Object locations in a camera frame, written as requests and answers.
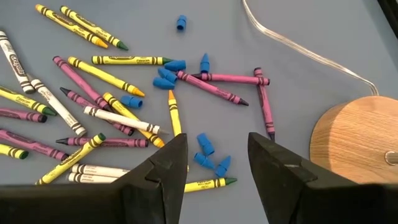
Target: transparent wire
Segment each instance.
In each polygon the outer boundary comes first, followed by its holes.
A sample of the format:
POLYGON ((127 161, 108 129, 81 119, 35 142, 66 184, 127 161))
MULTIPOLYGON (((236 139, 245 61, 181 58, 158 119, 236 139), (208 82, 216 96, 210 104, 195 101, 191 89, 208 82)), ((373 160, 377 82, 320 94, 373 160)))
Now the transparent wire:
POLYGON ((321 55, 318 55, 312 51, 310 51, 309 49, 306 49, 305 47, 302 47, 299 44, 296 44, 295 42, 291 41, 290 39, 272 31, 269 30, 267 28, 265 28, 263 25, 261 25, 261 23, 259 23, 259 21, 257 21, 257 19, 254 17, 253 13, 250 11, 250 8, 246 2, 246 0, 242 0, 243 6, 244 6, 244 10, 246 11, 246 14, 248 15, 248 18, 250 19, 251 23, 254 25, 254 27, 260 31, 261 33, 263 33, 264 35, 267 35, 268 37, 277 40, 291 48, 293 48, 294 50, 300 52, 301 54, 304 54, 305 56, 312 58, 313 60, 322 63, 324 65, 327 65, 331 68, 337 69, 353 78, 356 78, 358 80, 361 80, 362 82, 365 82, 366 84, 369 85, 371 91, 372 91, 372 95, 378 96, 379 95, 379 91, 377 90, 376 86, 370 82, 369 80, 360 77, 358 74, 354 73, 353 71, 351 71, 350 69, 330 60, 327 58, 322 57, 321 55))

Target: gray table surface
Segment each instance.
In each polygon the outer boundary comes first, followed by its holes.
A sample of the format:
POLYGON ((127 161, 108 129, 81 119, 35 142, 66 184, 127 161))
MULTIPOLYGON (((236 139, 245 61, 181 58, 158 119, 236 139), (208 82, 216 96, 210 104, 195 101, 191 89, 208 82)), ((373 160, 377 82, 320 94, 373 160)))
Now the gray table surface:
MULTIPOLYGON (((381 95, 398 97, 398 41, 382 11, 373 0, 249 0, 253 13, 268 28, 331 58, 379 88, 381 95)), ((58 99, 88 129, 89 136, 104 132, 109 138, 124 138, 107 124, 82 113, 79 106, 58 89, 63 86, 87 97, 52 62, 55 55, 75 56, 90 61, 92 55, 160 55, 185 59, 187 72, 196 73, 203 53, 209 53, 211 71, 252 75, 262 67, 271 81, 268 88, 279 144, 308 157, 308 143, 318 118, 331 106, 370 94, 368 87, 291 50, 260 34, 250 25, 240 0, 202 1, 77 1, 5 0, 0 3, 0 26, 7 32, 24 68, 39 77, 58 99), (130 47, 123 52, 112 46, 96 47, 35 10, 43 4, 57 11, 67 5, 87 19, 119 37, 130 47), (187 29, 178 34, 178 15, 188 17, 187 29)), ((0 53, 1 85, 22 92, 6 58, 0 53)), ((152 86, 156 66, 112 66, 101 68, 138 86, 146 93, 144 106, 134 110, 138 117, 172 130, 167 92, 152 86)), ((91 75, 78 71, 101 94, 123 92, 91 75)), ((206 132, 216 147, 212 157, 219 162, 232 156, 228 172, 238 182, 222 189, 186 194, 181 223, 267 223, 257 195, 247 156, 248 132, 266 134, 256 88, 251 85, 218 83, 250 103, 237 106, 187 83, 178 82, 175 94, 183 130, 188 134, 190 172, 188 180, 215 177, 192 161, 199 151, 196 135, 206 132)), ((45 103, 38 94, 33 99, 45 103)), ((1 106, 27 110, 4 98, 1 106)), ((77 147, 55 143, 74 137, 58 116, 45 124, 0 118, 1 127, 22 134, 65 152, 77 147)), ((135 138, 143 138, 139 133, 135 138)), ((169 141, 171 136, 162 136, 169 141)), ((82 163, 132 169, 157 149, 97 149, 82 163)), ((0 184, 33 184, 57 165, 58 161, 38 153, 18 161, 0 157, 0 184)), ((65 183, 65 175, 54 183, 65 183)))

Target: yellow crayon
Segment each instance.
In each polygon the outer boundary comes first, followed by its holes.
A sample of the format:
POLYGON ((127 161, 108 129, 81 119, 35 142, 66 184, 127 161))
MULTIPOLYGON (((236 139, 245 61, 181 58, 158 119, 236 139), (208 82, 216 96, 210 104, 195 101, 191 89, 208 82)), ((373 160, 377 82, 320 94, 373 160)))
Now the yellow crayon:
POLYGON ((145 96, 143 92, 141 92, 137 87, 133 86, 132 84, 126 83, 123 80, 120 80, 113 75, 106 73, 94 66, 88 65, 87 63, 83 62, 82 60, 79 60, 75 57, 69 57, 68 58, 68 63, 73 65, 76 68, 80 68, 83 71, 92 74, 107 83, 110 83, 119 89, 125 90, 131 94, 137 95, 137 96, 145 96))
POLYGON ((62 16, 59 16, 55 12, 51 11, 50 9, 46 8, 45 6, 42 6, 41 4, 36 5, 36 10, 43 14, 45 17, 53 20, 57 24, 60 24, 61 26, 67 28, 68 30, 74 32, 75 34, 79 35, 80 37, 90 41, 91 43, 108 48, 108 45, 106 45, 99 37, 95 36, 94 34, 88 32, 87 30, 84 30, 74 22, 70 22, 63 18, 62 16))
POLYGON ((57 113, 49 108, 48 106, 45 106, 44 104, 41 104, 35 100, 32 100, 26 96, 23 96, 19 93, 16 93, 14 91, 11 91, 7 88, 4 88, 0 86, 0 96, 3 96, 7 98, 8 100, 12 100, 16 103, 22 104, 30 109, 36 110, 37 112, 40 112, 45 115, 51 115, 55 116, 57 113))
POLYGON ((99 146, 106 139, 103 133, 99 133, 86 142, 80 149, 74 152, 72 155, 64 159, 60 164, 58 164, 54 169, 45 174, 42 178, 40 178, 35 185, 41 184, 49 184, 51 181, 55 180, 61 174, 63 174, 66 170, 71 168, 75 163, 77 163, 80 159, 85 157, 88 153, 90 153, 93 149, 99 146))
POLYGON ((29 152, 16 147, 0 144, 0 154, 4 154, 16 159, 25 159, 27 155, 29 155, 29 152))
POLYGON ((97 65, 164 65, 173 60, 165 57, 92 56, 91 61, 97 65))
MULTIPOLYGON (((122 103, 120 103, 117 99, 115 99, 115 97, 113 97, 110 93, 105 93, 103 95, 103 98, 117 111, 119 112, 121 115, 126 116, 128 118, 131 119, 135 119, 137 121, 139 121, 139 119, 132 114, 129 110, 127 110, 122 103)), ((149 133, 147 131, 143 131, 141 129, 138 129, 139 132, 141 132, 147 139, 149 139, 150 142, 152 142, 156 147, 163 147, 164 146, 164 142, 163 140, 161 140, 161 138, 153 133, 149 133)))
POLYGON ((202 180, 198 182, 192 182, 185 184, 184 193, 194 192, 198 190, 214 189, 217 187, 224 187, 236 181, 237 181, 236 178, 219 178, 213 180, 202 180))
POLYGON ((61 12, 64 13, 67 17, 73 19, 75 22, 79 23, 81 26, 84 28, 92 31, 96 35, 102 37, 102 39, 108 41, 109 43, 113 44, 115 47, 123 49, 123 50, 129 50, 123 42, 121 42, 119 39, 115 38, 112 36, 110 33, 106 32, 105 30, 101 29, 94 23, 86 20, 83 18, 81 15, 77 14, 75 11, 69 9, 66 6, 61 6, 60 8, 61 12))
POLYGON ((180 116, 178 115, 177 100, 175 100, 172 90, 169 90, 169 110, 172 119, 174 136, 181 134, 180 116))

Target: round wooden object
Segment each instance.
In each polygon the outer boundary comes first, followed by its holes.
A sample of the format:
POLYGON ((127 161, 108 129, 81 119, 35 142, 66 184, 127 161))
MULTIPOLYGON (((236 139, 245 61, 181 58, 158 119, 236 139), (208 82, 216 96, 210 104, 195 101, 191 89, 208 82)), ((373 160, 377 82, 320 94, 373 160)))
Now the round wooden object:
POLYGON ((332 107, 311 136, 311 161, 359 184, 398 182, 387 151, 398 152, 398 101, 383 96, 332 107))

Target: blue eraser cap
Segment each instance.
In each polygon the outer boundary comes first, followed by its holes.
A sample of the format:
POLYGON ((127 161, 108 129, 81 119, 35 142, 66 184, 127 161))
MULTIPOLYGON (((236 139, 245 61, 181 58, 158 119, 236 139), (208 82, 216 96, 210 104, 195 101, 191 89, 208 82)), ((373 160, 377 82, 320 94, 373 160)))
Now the blue eraser cap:
POLYGON ((209 73, 209 71, 210 71, 209 56, 207 55, 207 53, 205 53, 200 61, 200 72, 209 73))
POLYGON ((167 79, 159 77, 155 77, 152 84, 157 88, 161 88, 163 90, 174 90, 175 86, 173 83, 170 83, 167 79))
POLYGON ((207 138, 205 133, 201 133, 197 136, 197 140, 199 142, 199 145, 201 149, 203 150, 203 153, 205 156, 210 156, 214 153, 214 147, 207 138))
POLYGON ((167 79, 173 84, 175 84, 175 81, 177 80, 177 76, 166 68, 158 68, 157 73, 159 73, 160 77, 167 79))
POLYGON ((185 64, 185 60, 174 60, 172 62, 164 64, 164 67, 167 70, 177 72, 179 70, 184 70, 187 67, 187 65, 185 64))
POLYGON ((204 156, 202 153, 197 152, 195 154, 195 156, 193 157, 193 160, 197 163, 199 163, 199 165, 209 168, 209 169, 214 169, 214 163, 209 160, 209 158, 207 158, 206 156, 204 156))
POLYGON ((231 156, 227 156, 223 161, 220 162, 220 164, 218 164, 215 172, 217 177, 225 177, 229 165, 231 165, 231 156))
POLYGON ((181 15, 177 19, 177 29, 180 31, 185 30, 185 26, 187 25, 187 17, 184 15, 181 15))
POLYGON ((120 98, 120 102, 130 108, 138 109, 138 108, 141 108, 141 106, 142 106, 142 100, 138 97, 131 96, 131 95, 122 96, 122 98, 120 98))

